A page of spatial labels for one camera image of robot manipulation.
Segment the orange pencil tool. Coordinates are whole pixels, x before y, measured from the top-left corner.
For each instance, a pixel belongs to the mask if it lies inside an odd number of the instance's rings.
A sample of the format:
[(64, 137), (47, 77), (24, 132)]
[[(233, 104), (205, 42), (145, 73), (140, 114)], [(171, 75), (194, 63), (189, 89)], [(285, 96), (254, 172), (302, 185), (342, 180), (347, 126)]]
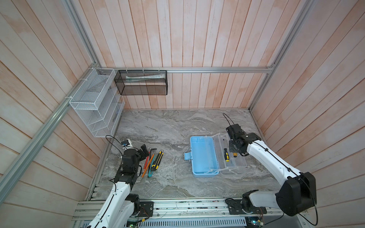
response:
[(151, 162), (152, 162), (153, 158), (154, 158), (154, 154), (150, 157), (149, 162), (148, 162), (148, 164), (147, 164), (147, 166), (146, 166), (146, 168), (145, 168), (145, 170), (144, 170), (144, 172), (143, 172), (143, 174), (142, 174), (142, 178), (144, 178), (144, 176), (146, 175), (147, 170), (148, 170), (148, 167), (150, 166), (150, 164), (151, 164)]

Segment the black yellow phillips screwdriver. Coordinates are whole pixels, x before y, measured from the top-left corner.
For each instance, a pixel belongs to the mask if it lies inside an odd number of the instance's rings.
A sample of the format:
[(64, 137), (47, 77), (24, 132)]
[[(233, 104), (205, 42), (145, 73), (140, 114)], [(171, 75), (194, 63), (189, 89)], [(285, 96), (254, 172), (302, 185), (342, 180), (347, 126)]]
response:
[(223, 143), (224, 143), (224, 148), (223, 148), (224, 158), (225, 158), (226, 162), (229, 162), (230, 156), (229, 156), (229, 152), (228, 152), (228, 148), (227, 148), (227, 141), (225, 139), (223, 139)]

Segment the yellow black utility knife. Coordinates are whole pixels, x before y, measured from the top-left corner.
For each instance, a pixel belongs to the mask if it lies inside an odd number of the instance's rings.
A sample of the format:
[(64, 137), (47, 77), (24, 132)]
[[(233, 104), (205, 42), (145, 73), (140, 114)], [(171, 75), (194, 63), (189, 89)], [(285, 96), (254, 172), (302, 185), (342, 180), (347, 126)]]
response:
[(161, 163), (161, 159), (162, 159), (162, 157), (163, 157), (163, 154), (164, 154), (164, 152), (163, 152), (163, 150), (158, 154), (158, 156), (156, 157), (156, 159), (155, 159), (155, 161), (154, 161), (154, 164), (153, 164), (153, 166), (152, 166), (152, 170), (153, 171), (156, 171), (157, 169), (158, 169), (158, 167), (159, 167), (159, 165), (160, 165), (160, 163)]

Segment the teal utility knife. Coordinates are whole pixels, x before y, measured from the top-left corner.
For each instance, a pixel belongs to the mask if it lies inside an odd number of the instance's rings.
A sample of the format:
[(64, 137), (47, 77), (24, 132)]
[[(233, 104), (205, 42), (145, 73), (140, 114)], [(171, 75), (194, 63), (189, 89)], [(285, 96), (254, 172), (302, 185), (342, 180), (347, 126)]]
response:
[(151, 162), (150, 162), (150, 165), (149, 165), (149, 168), (148, 168), (148, 178), (150, 178), (150, 177), (152, 177), (152, 175), (153, 175), (153, 170), (152, 170), (152, 166), (153, 166), (153, 164), (154, 164), (154, 161), (155, 161), (155, 156), (153, 155), (152, 156), (152, 160), (151, 160)]

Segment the blue plastic tool box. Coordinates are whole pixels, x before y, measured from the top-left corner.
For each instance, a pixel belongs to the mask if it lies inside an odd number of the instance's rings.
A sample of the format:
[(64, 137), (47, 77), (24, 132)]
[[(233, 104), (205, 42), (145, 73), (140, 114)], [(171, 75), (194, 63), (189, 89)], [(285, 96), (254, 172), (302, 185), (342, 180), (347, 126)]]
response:
[(215, 134), (213, 136), (192, 136), (190, 138), (190, 152), (184, 154), (185, 160), (190, 160), (192, 172), (196, 178), (211, 178), (219, 174), (225, 176), (244, 176), (247, 174), (247, 163), (243, 156), (236, 158), (229, 152), (230, 161), (224, 158), (223, 139), (229, 146), (228, 134)]

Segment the red handled tool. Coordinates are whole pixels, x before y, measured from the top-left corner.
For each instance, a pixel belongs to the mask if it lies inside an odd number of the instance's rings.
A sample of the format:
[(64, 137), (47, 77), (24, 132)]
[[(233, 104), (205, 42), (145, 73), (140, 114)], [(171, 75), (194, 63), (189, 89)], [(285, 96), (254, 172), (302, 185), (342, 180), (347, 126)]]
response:
[(150, 156), (146, 157), (145, 163), (144, 163), (144, 170), (147, 168), (148, 162), (149, 162)]

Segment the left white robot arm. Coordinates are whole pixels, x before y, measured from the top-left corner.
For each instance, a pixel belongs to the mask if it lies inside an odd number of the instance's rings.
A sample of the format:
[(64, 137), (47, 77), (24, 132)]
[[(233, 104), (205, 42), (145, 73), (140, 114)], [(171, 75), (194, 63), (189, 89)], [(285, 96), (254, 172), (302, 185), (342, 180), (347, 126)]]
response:
[(149, 156), (146, 145), (140, 149), (128, 147), (112, 180), (112, 190), (89, 228), (123, 228), (131, 216), (139, 214), (139, 196), (132, 194), (137, 178), (142, 173), (140, 162)]

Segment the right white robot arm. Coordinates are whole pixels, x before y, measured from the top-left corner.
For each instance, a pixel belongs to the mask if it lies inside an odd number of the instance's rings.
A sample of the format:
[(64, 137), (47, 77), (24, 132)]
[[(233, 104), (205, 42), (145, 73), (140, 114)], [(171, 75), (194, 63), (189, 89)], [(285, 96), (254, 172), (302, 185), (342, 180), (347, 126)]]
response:
[(242, 195), (241, 206), (246, 213), (257, 208), (280, 209), (288, 216), (295, 216), (317, 205), (316, 179), (303, 173), (273, 152), (255, 133), (245, 133), (236, 123), (226, 128), (229, 151), (241, 156), (253, 156), (278, 181), (278, 192), (252, 190)]

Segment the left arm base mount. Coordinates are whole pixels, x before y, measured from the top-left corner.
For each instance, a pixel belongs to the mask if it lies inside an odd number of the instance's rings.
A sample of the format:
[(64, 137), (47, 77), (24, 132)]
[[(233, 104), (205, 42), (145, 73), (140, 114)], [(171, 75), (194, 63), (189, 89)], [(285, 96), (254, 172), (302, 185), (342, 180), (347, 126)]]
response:
[(133, 202), (134, 210), (131, 217), (152, 217), (154, 212), (153, 201)]

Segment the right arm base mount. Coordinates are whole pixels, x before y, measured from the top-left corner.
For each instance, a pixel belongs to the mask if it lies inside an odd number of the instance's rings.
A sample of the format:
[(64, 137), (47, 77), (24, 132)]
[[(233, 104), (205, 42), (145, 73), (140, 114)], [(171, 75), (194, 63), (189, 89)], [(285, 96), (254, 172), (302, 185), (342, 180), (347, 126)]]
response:
[(249, 199), (225, 199), (225, 203), (228, 206), (230, 215), (242, 215), (242, 214), (267, 214), (265, 207), (255, 207)]

